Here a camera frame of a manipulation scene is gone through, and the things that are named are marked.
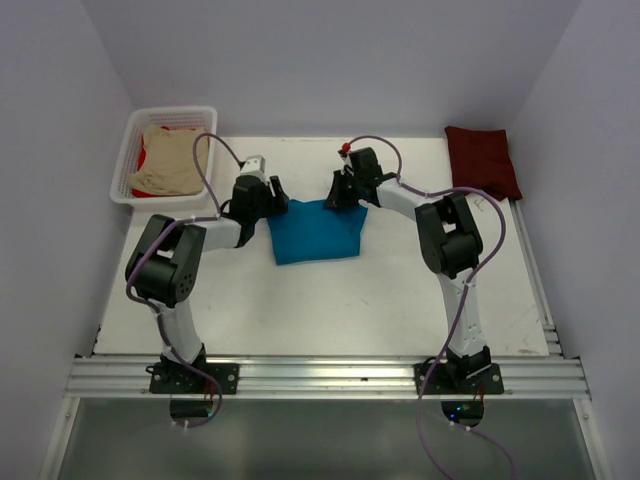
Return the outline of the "blue t shirt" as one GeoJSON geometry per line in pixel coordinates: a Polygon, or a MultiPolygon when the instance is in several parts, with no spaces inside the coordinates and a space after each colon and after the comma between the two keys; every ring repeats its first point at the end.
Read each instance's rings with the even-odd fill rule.
{"type": "Polygon", "coordinates": [[[291,200],[288,212],[267,218],[272,250],[278,266],[341,260],[360,255],[368,210],[324,208],[323,200],[291,200]]]}

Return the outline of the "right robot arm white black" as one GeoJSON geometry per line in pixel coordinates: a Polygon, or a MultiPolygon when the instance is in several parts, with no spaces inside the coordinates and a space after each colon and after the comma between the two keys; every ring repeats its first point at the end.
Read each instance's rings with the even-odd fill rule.
{"type": "Polygon", "coordinates": [[[434,199],[405,185],[395,174],[383,171],[369,147],[353,150],[345,143],[339,155],[344,166],[333,173],[324,207],[342,211],[364,201],[413,220],[423,261],[439,281],[448,328],[445,359],[418,366],[420,389],[426,394],[469,392],[492,361],[474,276],[483,243],[465,195],[447,193],[434,199]]]}

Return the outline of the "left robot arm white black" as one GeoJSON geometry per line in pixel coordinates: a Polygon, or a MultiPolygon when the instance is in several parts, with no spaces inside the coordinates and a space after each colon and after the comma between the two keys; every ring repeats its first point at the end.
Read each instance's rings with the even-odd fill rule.
{"type": "Polygon", "coordinates": [[[146,367],[153,394],[222,394],[235,391],[238,368],[207,362],[189,297],[201,257],[244,247],[258,221],[288,212],[289,197],[271,176],[239,176],[228,208],[212,217],[177,220],[154,214],[125,269],[127,297],[149,307],[163,343],[160,359],[146,367]]]}

